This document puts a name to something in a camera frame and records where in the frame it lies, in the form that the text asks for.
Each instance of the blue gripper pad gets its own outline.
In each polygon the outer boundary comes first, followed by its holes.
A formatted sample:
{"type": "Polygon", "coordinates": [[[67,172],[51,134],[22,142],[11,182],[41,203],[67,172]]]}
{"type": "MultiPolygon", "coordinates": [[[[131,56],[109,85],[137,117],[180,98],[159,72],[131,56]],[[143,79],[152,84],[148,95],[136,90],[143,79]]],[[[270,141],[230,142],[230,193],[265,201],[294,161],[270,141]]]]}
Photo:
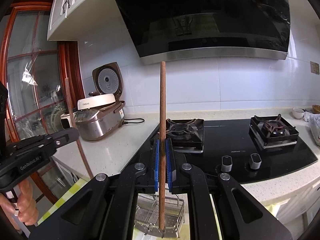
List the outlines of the blue gripper pad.
{"type": "Polygon", "coordinates": [[[172,170],[171,170],[171,162],[170,162],[170,152],[169,152],[169,139],[165,140],[165,156],[167,159],[167,181],[169,192],[172,190],[172,170]]]}
{"type": "Polygon", "coordinates": [[[158,185],[159,185],[159,146],[160,141],[156,140],[154,147],[156,148],[156,161],[155,161],[155,191],[158,191],[158,185]]]}

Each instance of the wire rack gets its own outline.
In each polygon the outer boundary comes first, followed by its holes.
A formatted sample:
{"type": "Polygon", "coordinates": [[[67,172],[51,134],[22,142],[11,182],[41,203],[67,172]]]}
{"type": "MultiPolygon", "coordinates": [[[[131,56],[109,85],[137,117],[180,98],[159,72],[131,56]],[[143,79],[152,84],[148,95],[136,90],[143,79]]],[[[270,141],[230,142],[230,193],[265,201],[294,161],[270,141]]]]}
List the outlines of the wire rack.
{"type": "MultiPolygon", "coordinates": [[[[164,237],[180,237],[180,229],[184,220],[184,200],[178,196],[165,197],[164,210],[164,237]]],[[[162,237],[158,226],[159,195],[139,194],[135,228],[145,235],[162,237]]]]}

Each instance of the silver screw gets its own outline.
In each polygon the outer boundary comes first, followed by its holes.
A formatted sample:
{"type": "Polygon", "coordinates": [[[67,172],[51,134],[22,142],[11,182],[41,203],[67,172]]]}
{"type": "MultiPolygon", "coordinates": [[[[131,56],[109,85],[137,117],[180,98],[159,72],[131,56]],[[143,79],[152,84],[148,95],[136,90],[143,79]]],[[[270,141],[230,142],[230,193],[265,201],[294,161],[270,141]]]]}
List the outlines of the silver screw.
{"type": "Polygon", "coordinates": [[[142,169],[144,169],[144,164],[143,163],[136,163],[136,165],[134,167],[136,168],[136,170],[141,171],[142,169]]]}
{"type": "Polygon", "coordinates": [[[96,180],[97,181],[104,181],[106,179],[106,175],[104,173],[99,173],[97,176],[96,176],[96,180]]]}
{"type": "Polygon", "coordinates": [[[221,173],[220,174],[220,178],[222,180],[229,180],[230,179],[230,175],[228,173],[221,173]]]}
{"type": "Polygon", "coordinates": [[[185,171],[191,170],[191,164],[190,163],[183,163],[181,165],[182,169],[184,169],[185,171]]]}

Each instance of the hand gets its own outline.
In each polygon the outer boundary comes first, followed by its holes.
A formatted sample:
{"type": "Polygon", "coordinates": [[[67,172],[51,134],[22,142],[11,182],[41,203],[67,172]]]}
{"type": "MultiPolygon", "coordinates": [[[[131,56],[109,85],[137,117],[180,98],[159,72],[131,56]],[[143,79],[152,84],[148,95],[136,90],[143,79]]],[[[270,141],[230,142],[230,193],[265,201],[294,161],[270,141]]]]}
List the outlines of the hand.
{"type": "MultiPolygon", "coordinates": [[[[32,198],[32,185],[27,179],[25,179],[20,182],[18,186],[21,191],[21,195],[18,198],[18,218],[21,222],[25,223],[26,226],[31,226],[36,223],[39,216],[39,212],[36,208],[36,201],[32,198]]],[[[10,215],[14,214],[14,207],[2,194],[0,194],[0,206],[4,210],[12,225],[19,230],[18,225],[14,222],[10,215]]]]}

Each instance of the glass door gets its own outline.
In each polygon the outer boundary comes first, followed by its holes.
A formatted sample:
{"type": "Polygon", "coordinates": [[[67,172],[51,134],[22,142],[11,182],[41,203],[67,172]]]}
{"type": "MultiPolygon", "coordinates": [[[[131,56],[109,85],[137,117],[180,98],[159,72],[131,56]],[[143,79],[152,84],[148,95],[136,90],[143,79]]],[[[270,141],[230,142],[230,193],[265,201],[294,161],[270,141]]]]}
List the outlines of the glass door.
{"type": "MultiPolygon", "coordinates": [[[[5,57],[7,119],[17,140],[62,130],[60,116],[67,109],[57,42],[47,41],[50,7],[34,8],[14,8],[10,16],[5,57]]],[[[57,199],[70,188],[53,161],[38,175],[57,199]]]]}

